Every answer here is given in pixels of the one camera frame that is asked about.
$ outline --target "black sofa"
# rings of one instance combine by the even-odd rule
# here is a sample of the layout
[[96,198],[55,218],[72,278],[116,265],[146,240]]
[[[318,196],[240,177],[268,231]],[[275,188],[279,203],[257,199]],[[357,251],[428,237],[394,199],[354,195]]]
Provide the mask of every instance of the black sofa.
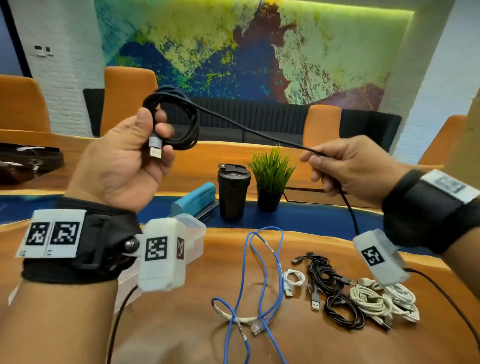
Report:
[[[100,134],[104,89],[85,89],[85,103],[94,136]],[[248,100],[193,97],[196,104],[226,116],[242,125],[270,136],[302,144],[303,127],[310,105],[272,104]],[[189,127],[187,115],[176,105],[162,104],[169,122],[177,135],[183,135]],[[377,111],[342,110],[340,137],[367,135],[388,151],[400,124],[398,115]],[[218,140],[238,143],[273,145],[274,142],[238,127],[210,114],[200,112],[199,140]]]

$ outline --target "person's left hand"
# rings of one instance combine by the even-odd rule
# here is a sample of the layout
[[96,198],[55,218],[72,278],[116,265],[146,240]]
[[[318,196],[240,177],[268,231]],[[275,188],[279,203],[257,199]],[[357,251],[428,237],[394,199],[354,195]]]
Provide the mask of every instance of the person's left hand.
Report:
[[[166,124],[167,115],[163,110],[156,112],[155,119],[159,136],[173,135],[173,127]],[[175,159],[171,146],[163,147],[161,160],[140,151],[152,129],[152,114],[141,108],[136,116],[125,119],[92,141],[73,173],[65,196],[133,212],[144,208]]]

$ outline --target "orange chair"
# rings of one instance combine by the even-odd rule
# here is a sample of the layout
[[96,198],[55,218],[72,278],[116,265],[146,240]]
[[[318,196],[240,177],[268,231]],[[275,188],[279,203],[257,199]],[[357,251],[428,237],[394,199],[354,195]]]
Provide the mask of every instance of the orange chair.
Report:
[[50,117],[38,82],[0,74],[0,129],[50,132]]
[[452,156],[466,125],[466,115],[450,116],[423,153],[418,164],[433,166],[445,164]]
[[331,105],[311,105],[303,128],[303,145],[312,147],[340,137],[342,109]]
[[149,94],[157,90],[155,73],[134,67],[105,67],[105,99],[100,136],[135,115]]

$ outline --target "plant pot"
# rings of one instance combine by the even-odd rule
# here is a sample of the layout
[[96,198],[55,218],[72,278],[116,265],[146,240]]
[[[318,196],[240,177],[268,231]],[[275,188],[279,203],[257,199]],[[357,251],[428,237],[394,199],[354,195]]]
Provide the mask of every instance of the plant pot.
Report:
[[283,191],[268,192],[257,188],[257,206],[263,212],[273,212],[278,208]]

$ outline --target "ceiling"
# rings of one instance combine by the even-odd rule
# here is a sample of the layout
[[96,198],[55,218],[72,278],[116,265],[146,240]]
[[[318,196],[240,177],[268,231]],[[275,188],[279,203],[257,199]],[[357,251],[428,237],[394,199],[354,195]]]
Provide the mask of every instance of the ceiling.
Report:
[[310,0],[328,4],[416,11],[437,0]]

